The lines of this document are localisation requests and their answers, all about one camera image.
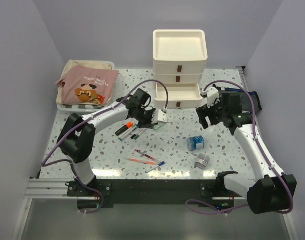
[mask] beige cloth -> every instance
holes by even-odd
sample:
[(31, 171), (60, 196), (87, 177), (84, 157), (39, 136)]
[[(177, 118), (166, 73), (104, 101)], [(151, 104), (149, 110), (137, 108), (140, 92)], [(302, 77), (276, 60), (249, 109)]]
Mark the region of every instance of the beige cloth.
[[(70, 69), (72, 69), (73, 67), (75, 67), (77, 65), (81, 65), (81, 66), (91, 68), (91, 69), (111, 70), (113, 68), (113, 66), (111, 66), (109, 63), (106, 63), (104, 61), (69, 60), (66, 64), (66, 66), (64, 67), (63, 71), (62, 71), (61, 77), (63, 77), (66, 73), (68, 73), (68, 71)], [(63, 104), (62, 103), (62, 91), (63, 91), (63, 88), (58, 87), (58, 95), (57, 95), (57, 99), (56, 99), (57, 104)], [(90, 102), (81, 103), (81, 104), (93, 105), (93, 103), (90, 103)]]

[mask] gray floor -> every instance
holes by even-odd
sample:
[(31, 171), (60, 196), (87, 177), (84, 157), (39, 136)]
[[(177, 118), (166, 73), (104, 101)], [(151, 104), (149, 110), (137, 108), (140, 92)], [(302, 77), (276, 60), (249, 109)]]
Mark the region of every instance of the gray floor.
[(84, 215), (75, 200), (34, 200), (23, 240), (288, 240), (277, 213), (249, 208), (228, 217), (194, 213), (182, 205), (116, 205)]

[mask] wall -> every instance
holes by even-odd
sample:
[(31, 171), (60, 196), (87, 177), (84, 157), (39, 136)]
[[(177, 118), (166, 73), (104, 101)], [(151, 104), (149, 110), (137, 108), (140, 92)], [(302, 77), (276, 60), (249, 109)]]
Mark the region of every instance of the wall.
[(64, 61), (153, 63), (153, 31), (202, 29), (208, 68), (245, 66), (283, 0), (34, 0)]
[(31, 0), (0, 0), (0, 240), (11, 238), (56, 113), (64, 62)]
[(305, 239), (305, 0), (284, 0), (246, 67), (250, 90), (272, 155), (298, 185), (293, 217)]

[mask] orange pen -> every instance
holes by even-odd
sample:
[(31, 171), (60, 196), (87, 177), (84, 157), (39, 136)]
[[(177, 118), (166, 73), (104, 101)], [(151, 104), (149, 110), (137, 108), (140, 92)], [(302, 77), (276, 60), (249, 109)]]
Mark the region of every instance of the orange pen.
[(139, 160), (139, 159), (135, 159), (135, 158), (128, 158), (128, 160), (131, 162), (137, 162), (137, 163), (142, 163), (142, 164), (157, 165), (157, 163), (153, 162), (153, 161), (145, 161), (145, 160)]

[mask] table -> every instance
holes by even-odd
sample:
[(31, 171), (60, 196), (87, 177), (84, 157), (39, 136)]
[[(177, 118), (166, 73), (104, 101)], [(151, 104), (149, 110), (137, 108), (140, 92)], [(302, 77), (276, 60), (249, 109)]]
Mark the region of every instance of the table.
[[(119, 69), (119, 76), (114, 87), (110, 103), (124, 97), (138, 83), (152, 79), (152, 69)], [(234, 69), (205, 69), (200, 87), (215, 80), (232, 81), (242, 84), (238, 70)], [(228, 84), (218, 86), (231, 87)], [(154, 98), (156, 96), (153, 83), (141, 87)], [(130, 120), (118, 122), (104, 129), (95, 137), (93, 150), (90, 155), (91, 168), (98, 179), (131, 179), (131, 180), (207, 180), (215, 179), (217, 174), (224, 171), (237, 171), (249, 179), (254, 179), (252, 167), (241, 149), (240, 144), (231, 136), (229, 130), (221, 123), (203, 130), (194, 108), (169, 109), (168, 123), (159, 130), (149, 129), (138, 140), (127, 138), (121, 142), (115, 132)], [(65, 125), (70, 113), (58, 111), (51, 132), (46, 154), (55, 146), (57, 138)], [(186, 138), (202, 135), (205, 148), (189, 151)], [(134, 152), (139, 149), (148, 155), (165, 161), (166, 164), (157, 170), (145, 173), (151, 165), (128, 161), (127, 158), (141, 158)], [(198, 154), (204, 153), (210, 157), (205, 170), (195, 168)], [(66, 156), (58, 149), (49, 162), (65, 159)], [(59, 163), (50, 167), (42, 167), (40, 179), (72, 179), (74, 177), (67, 163)]]

